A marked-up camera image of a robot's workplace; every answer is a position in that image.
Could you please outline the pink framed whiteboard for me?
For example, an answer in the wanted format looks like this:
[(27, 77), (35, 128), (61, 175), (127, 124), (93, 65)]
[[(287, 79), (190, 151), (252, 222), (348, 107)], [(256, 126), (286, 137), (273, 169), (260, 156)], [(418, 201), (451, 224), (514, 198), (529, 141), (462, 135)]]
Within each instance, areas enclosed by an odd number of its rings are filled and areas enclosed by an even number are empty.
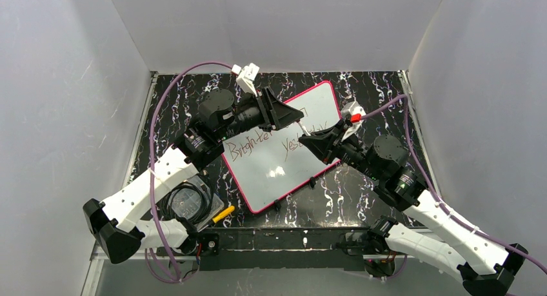
[(286, 104), (302, 111), (299, 123), (273, 132), (254, 128), (224, 142), (223, 159), (252, 213), (265, 210), (338, 162), (324, 164), (298, 141), (302, 126), (315, 132), (340, 119), (331, 82), (322, 81)]

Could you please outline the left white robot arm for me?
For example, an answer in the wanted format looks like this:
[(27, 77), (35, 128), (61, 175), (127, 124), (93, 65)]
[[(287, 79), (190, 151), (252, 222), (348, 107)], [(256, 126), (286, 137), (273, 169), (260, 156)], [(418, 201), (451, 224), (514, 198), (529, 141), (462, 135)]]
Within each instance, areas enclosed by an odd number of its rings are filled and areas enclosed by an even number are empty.
[(229, 90), (212, 90), (201, 101), (184, 133), (150, 167), (117, 193), (90, 199), (83, 213), (90, 233), (113, 264), (139, 250), (177, 248), (196, 230), (188, 219), (160, 221), (156, 204), (177, 186), (188, 184), (224, 152), (224, 141), (254, 128), (279, 131), (304, 113), (276, 98), (270, 88), (246, 93), (237, 102)]

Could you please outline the white marker pen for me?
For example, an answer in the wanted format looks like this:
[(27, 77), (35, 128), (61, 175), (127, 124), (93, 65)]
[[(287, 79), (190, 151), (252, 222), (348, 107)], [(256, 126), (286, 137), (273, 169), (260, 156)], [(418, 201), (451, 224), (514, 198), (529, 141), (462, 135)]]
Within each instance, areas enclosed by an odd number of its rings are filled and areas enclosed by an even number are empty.
[(304, 133), (304, 135), (310, 136), (309, 131), (306, 129), (306, 127), (304, 126), (304, 124), (302, 122), (297, 121), (297, 124), (299, 125), (299, 127), (302, 130), (302, 132)]

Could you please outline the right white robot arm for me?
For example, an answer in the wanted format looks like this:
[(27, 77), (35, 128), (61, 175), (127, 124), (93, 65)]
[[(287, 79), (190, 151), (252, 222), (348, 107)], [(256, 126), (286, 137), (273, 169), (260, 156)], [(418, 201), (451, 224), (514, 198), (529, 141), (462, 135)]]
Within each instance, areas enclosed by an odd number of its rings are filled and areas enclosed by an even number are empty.
[(327, 164), (338, 159), (374, 181), (374, 192), (387, 205), (418, 220), (439, 237), (411, 231), (389, 217), (368, 230), (366, 242), (379, 251), (411, 255), (459, 281), (470, 295), (506, 295), (524, 259), (512, 244), (505, 248), (457, 222), (460, 215), (436, 201), (421, 175), (406, 167), (408, 152), (394, 136), (376, 137), (364, 148), (352, 123), (340, 120), (329, 129), (303, 134), (299, 142)]

